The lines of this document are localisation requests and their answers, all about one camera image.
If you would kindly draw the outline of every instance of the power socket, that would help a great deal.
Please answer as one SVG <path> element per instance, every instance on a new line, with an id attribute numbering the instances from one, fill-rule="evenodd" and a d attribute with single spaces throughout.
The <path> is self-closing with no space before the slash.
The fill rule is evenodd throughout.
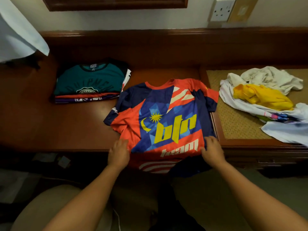
<path id="1" fill-rule="evenodd" d="M 226 22 L 230 16 L 235 0 L 215 0 L 215 6 L 210 21 Z"/>

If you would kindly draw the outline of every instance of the rattan mat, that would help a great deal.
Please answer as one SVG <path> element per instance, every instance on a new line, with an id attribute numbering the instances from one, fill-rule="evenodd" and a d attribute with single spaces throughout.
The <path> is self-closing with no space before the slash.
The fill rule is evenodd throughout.
<path id="1" fill-rule="evenodd" d="M 211 88 L 218 91 L 219 83 L 226 79 L 228 73 L 241 75 L 246 70 L 208 70 Z M 288 97 L 294 104 L 299 102 L 308 104 L 308 69 L 286 69 L 288 73 L 304 80 L 301 91 L 292 90 Z M 264 125 L 258 118 L 249 113 L 233 109 L 219 97 L 217 111 L 226 139 L 271 139 L 260 129 Z"/>

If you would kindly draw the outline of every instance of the white cable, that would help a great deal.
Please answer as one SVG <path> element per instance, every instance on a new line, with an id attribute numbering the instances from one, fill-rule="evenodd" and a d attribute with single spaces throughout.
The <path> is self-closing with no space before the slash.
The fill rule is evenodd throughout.
<path id="1" fill-rule="evenodd" d="M 113 210 L 115 211 L 116 215 L 118 216 L 118 225 L 119 225 L 119 231 L 121 231 L 121 227 L 120 227 L 120 216 L 119 214 L 116 212 L 116 210 L 113 208 Z"/>

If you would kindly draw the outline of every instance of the btn logo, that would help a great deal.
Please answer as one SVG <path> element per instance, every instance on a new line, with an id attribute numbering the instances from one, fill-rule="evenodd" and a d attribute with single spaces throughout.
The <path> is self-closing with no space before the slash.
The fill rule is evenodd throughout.
<path id="1" fill-rule="evenodd" d="M 195 128 L 197 122 L 197 114 L 195 114 L 190 118 L 187 118 L 186 120 L 182 119 L 182 115 L 176 116 L 174 118 L 173 125 L 167 127 L 164 127 L 164 125 L 161 123 L 157 123 L 154 143 L 159 143 L 161 141 L 168 140 L 170 138 L 175 143 L 179 143 L 180 134 L 183 134 L 188 130 L 188 120 L 189 120 L 189 129 L 191 130 Z"/>

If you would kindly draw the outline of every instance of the white wall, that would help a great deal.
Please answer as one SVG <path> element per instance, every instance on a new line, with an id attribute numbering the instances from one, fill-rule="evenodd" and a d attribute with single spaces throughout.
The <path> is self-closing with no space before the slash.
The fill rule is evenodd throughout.
<path id="1" fill-rule="evenodd" d="M 42 0 L 11 0 L 38 31 L 204 28 L 214 0 L 189 0 L 187 9 L 49 12 Z M 259 0 L 245 24 L 308 26 L 308 0 Z"/>

